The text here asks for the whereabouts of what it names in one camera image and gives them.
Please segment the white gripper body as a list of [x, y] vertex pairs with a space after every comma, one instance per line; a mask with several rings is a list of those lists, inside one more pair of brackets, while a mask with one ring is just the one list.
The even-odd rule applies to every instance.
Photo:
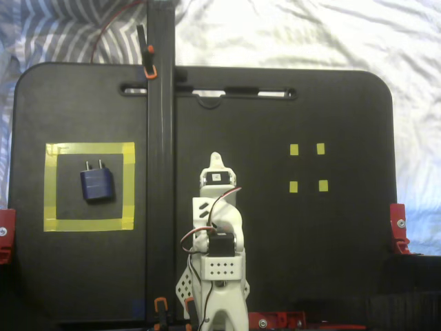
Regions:
[[205, 168], [201, 172], [201, 196], [220, 196], [236, 186], [236, 174], [231, 168]]

